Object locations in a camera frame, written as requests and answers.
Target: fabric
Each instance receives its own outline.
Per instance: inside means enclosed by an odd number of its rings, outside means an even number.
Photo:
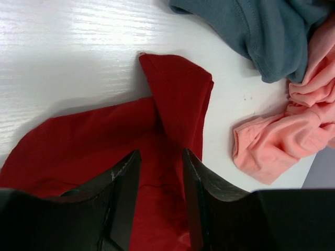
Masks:
[[[0,173],[0,186],[58,196],[139,149],[140,188],[130,250],[190,250],[182,149],[202,155],[211,75],[175,55],[139,58],[152,97],[51,118],[27,133]]]
[[[179,14],[207,21],[236,52],[253,61],[264,82],[300,83],[307,41],[333,9],[322,0],[170,0]]]
[[[255,179],[271,184],[302,157],[335,148],[335,14],[315,32],[302,84],[290,83],[286,111],[234,129],[233,159]]]

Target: folded blue-gray garment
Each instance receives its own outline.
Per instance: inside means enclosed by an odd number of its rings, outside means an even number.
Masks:
[[[170,0],[179,14],[207,21],[242,56],[252,60],[264,82],[288,76],[300,83],[307,43],[333,9],[322,0]]]

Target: crumpled pink cloth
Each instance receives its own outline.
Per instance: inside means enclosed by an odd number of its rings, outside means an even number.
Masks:
[[[236,166],[271,184],[302,157],[335,148],[335,14],[314,33],[301,84],[290,83],[285,112],[234,129]]]

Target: white wooden surface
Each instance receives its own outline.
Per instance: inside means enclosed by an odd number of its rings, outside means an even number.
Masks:
[[[284,82],[261,82],[202,20],[166,0],[0,1],[0,166],[30,129],[64,115],[149,96],[141,51],[184,56],[215,81],[204,131],[204,163],[246,190],[301,187],[314,156],[273,185],[235,168],[232,128],[286,104]]]

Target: dark red garment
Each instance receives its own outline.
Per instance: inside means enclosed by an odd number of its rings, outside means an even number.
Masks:
[[[51,118],[27,133],[0,173],[0,186],[58,196],[116,164],[142,155],[130,249],[190,250],[182,149],[202,155],[211,75],[175,55],[141,55],[153,96]]]

